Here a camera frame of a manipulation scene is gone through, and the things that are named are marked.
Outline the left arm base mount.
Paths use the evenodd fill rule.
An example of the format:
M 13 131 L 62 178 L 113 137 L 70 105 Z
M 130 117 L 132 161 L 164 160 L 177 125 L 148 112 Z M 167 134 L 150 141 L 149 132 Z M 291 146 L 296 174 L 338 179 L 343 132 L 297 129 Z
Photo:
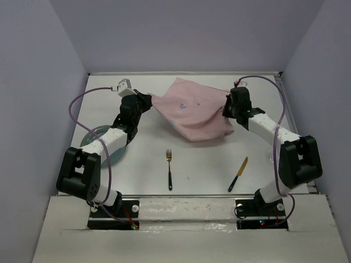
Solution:
M 90 230 L 139 230 L 139 205 L 138 199 L 127 198 L 123 200 L 122 207 L 118 211 L 111 207 L 100 207 L 92 202 L 89 205 L 89 217 L 87 227 Z

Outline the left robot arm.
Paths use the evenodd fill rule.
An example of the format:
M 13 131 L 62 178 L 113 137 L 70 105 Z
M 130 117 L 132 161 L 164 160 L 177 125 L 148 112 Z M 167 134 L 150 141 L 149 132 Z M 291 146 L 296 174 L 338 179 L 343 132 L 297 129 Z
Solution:
M 101 183 L 101 163 L 111 165 L 111 153 L 127 146 L 138 132 L 142 114 L 152 107 L 152 97 L 131 90 L 122 97 L 120 112 L 112 126 L 90 144 L 66 150 L 56 182 L 59 192 L 77 197 L 91 205 L 100 206 L 108 216 L 122 209 L 122 195 L 112 189 L 112 179 Z

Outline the teal plate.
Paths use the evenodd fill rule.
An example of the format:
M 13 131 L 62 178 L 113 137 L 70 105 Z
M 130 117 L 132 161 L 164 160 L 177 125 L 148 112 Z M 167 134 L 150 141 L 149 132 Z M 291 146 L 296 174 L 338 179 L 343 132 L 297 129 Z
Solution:
M 109 128 L 110 128 L 109 125 L 101 125 L 101 126 L 93 128 L 92 132 L 94 132 L 98 137 L 100 137 L 100 136 L 104 135 L 108 131 Z M 95 135 L 91 134 L 90 132 L 87 132 L 86 135 L 83 137 L 80 146 L 81 147 L 86 146 L 96 139 L 97 139 L 97 137 Z M 119 148 L 118 150 L 116 150 L 114 152 L 109 151 L 111 165 L 116 164 L 123 157 L 126 149 L 127 149 L 127 146 L 124 146 L 124 147 Z

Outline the clear drinking glass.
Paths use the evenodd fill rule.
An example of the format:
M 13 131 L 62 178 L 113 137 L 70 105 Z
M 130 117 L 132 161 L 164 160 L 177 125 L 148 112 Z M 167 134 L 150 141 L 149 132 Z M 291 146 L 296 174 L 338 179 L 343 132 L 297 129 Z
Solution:
M 268 156 L 268 160 L 271 164 L 274 164 L 274 156 L 275 156 L 275 153 L 274 151 L 269 151 L 267 153 L 267 156 Z

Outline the pink cloth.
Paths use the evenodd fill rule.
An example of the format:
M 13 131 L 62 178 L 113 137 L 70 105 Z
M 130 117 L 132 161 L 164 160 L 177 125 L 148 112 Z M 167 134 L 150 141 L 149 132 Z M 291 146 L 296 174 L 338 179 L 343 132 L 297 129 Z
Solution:
M 164 96 L 152 94 L 153 107 L 184 138 L 200 142 L 230 135 L 234 127 L 222 115 L 229 94 L 182 78 L 176 78 Z

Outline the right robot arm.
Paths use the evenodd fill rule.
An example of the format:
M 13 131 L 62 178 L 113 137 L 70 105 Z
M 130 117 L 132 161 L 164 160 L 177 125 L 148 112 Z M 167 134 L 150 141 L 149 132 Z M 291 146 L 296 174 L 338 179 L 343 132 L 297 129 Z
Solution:
M 240 219 L 268 216 L 283 197 L 300 185 L 322 176 L 316 140 L 295 134 L 272 120 L 265 111 L 252 107 L 245 87 L 231 89 L 223 109 L 224 117 L 233 118 L 249 132 L 258 135 L 273 148 L 274 179 L 258 189 L 253 199 L 236 208 Z

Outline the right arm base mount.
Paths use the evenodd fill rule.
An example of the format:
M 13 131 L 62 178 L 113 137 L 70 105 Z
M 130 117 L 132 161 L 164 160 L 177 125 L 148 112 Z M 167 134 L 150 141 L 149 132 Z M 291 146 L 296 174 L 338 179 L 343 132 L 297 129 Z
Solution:
M 253 199 L 237 199 L 234 214 L 238 230 L 288 229 L 282 199 L 261 208 Z

